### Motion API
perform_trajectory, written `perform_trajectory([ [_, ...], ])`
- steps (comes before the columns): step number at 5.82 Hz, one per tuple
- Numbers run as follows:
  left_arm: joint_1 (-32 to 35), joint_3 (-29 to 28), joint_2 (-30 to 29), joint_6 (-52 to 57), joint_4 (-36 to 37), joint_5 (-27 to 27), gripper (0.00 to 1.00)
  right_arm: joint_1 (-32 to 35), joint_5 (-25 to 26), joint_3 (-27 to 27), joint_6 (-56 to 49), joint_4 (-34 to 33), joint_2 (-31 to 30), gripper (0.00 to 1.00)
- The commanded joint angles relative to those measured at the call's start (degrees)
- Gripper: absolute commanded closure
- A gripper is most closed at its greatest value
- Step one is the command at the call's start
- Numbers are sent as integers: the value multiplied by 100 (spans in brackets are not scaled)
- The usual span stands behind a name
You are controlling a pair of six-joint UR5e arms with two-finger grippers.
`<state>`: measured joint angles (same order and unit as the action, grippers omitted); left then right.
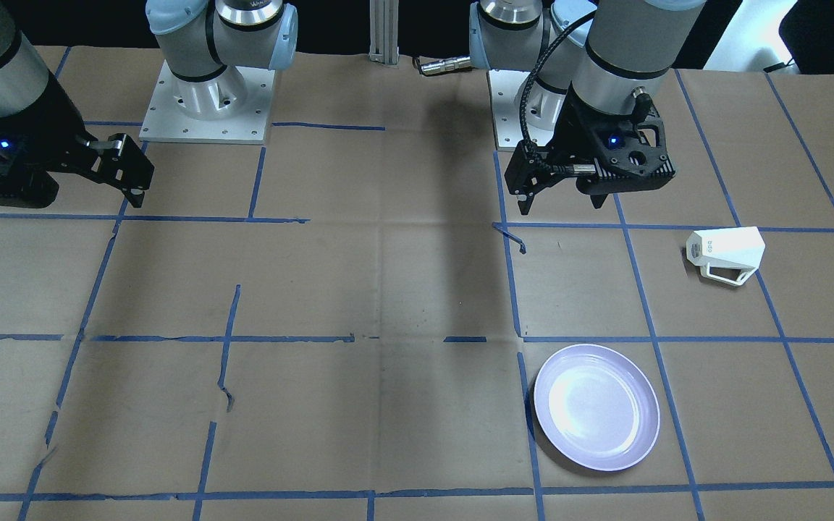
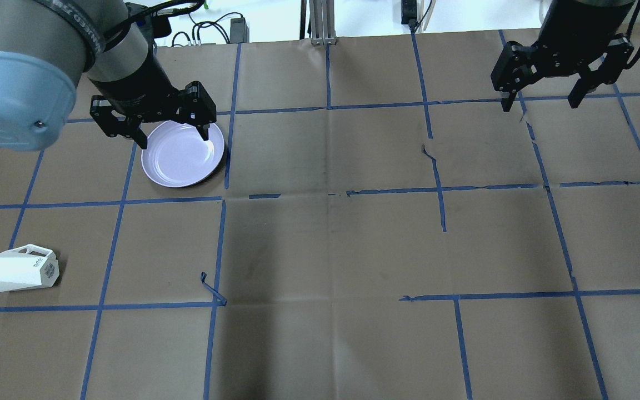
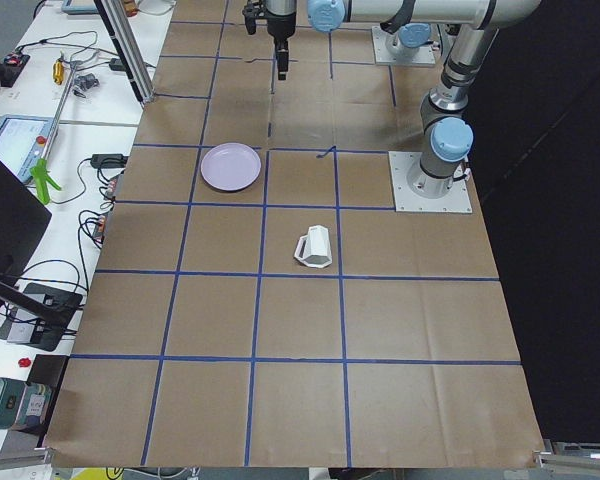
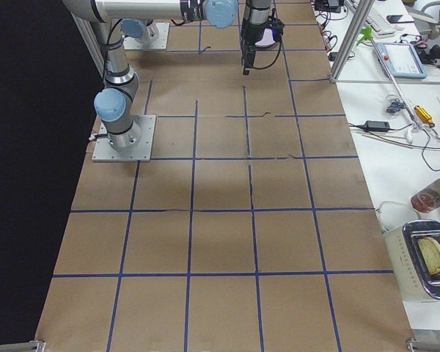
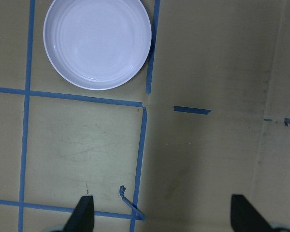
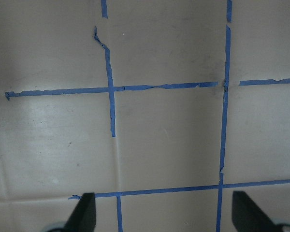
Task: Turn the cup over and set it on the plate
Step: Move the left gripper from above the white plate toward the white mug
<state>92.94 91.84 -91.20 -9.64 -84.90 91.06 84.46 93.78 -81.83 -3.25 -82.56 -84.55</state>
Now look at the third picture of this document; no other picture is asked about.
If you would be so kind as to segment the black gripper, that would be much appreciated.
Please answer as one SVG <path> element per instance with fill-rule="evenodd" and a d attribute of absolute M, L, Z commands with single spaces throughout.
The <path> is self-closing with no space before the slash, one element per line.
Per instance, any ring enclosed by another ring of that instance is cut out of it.
<path fill-rule="evenodd" d="M 243 17 L 248 35 L 254 35 L 257 21 L 264 19 L 267 32 L 274 38 L 277 78 L 287 79 L 289 71 L 289 45 L 287 39 L 294 35 L 296 27 L 295 0 L 247 1 Z"/>

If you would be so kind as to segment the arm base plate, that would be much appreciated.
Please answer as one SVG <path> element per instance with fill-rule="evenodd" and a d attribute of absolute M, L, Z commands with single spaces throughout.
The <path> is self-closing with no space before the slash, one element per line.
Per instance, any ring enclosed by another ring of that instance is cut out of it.
<path fill-rule="evenodd" d="M 399 213 L 471 214 L 473 212 L 462 165 L 446 179 L 427 175 L 421 152 L 389 151 L 395 210 Z"/>
<path fill-rule="evenodd" d="M 389 34 L 379 26 L 371 29 L 374 59 L 377 65 L 433 67 L 431 25 L 409 23 L 397 33 Z"/>

